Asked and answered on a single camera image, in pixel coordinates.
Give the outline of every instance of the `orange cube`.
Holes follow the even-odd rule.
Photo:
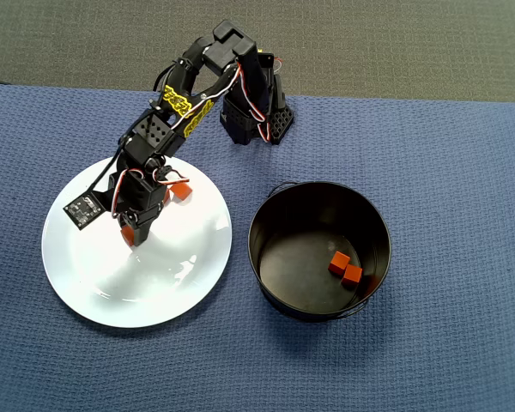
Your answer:
[[[122,237],[124,238],[124,242],[126,242],[126,245],[129,247],[132,247],[134,245],[134,229],[129,227],[128,225],[122,227],[120,229],[120,233],[122,234]]]
[[[345,274],[343,275],[342,285],[343,286],[354,286],[361,281],[362,269],[358,266],[348,264],[345,268]]]
[[[181,200],[185,200],[192,193],[191,187],[186,183],[176,183],[170,187],[170,191]]]
[[[351,257],[344,255],[340,251],[337,251],[332,261],[330,262],[330,266],[328,266],[328,270],[335,275],[343,276],[343,272],[347,267]]]
[[[164,200],[162,201],[162,204],[166,204],[168,200],[170,200],[170,188],[169,187],[166,189],[166,193],[164,193]]]

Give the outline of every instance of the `robotic arm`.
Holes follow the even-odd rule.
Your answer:
[[[197,39],[156,79],[155,89],[161,83],[159,99],[151,100],[150,108],[120,137],[106,168],[64,207],[69,218],[82,230],[108,211],[118,219],[129,245],[144,242],[164,207],[168,187],[188,181],[168,166],[167,158],[224,94],[220,121],[235,143],[248,144],[258,136],[280,143],[294,114],[286,105],[281,79],[273,71],[274,61],[272,54],[258,51],[256,43],[230,21],[214,29],[213,39]],[[205,64],[218,79],[193,94]],[[96,191],[115,161],[117,171],[109,175],[108,190]]]

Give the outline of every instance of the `blue tablecloth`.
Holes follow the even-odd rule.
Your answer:
[[[114,330],[55,295],[40,235],[149,97],[0,86],[0,411],[515,411],[515,104],[290,97],[278,147],[233,145],[216,105],[178,156],[226,199],[225,273],[185,315]],[[391,269],[358,315],[303,324],[261,295],[246,235],[284,180],[348,185],[385,218]]]

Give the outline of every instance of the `black pot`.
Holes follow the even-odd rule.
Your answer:
[[[336,251],[362,268],[357,287],[345,288],[328,271]],[[257,281],[276,309],[320,322],[364,308],[387,275],[391,242],[379,212],[356,191],[329,182],[289,182],[273,189],[254,216],[248,252]]]

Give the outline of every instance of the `white plate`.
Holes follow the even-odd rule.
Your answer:
[[[206,175],[170,159],[193,192],[183,202],[173,197],[140,246],[125,244],[110,213],[79,231],[63,207],[108,161],[72,179],[51,206],[42,233],[45,272],[63,302],[85,318],[120,328],[159,324],[191,309],[219,280],[231,251],[229,211]],[[97,190],[106,190],[107,175]]]

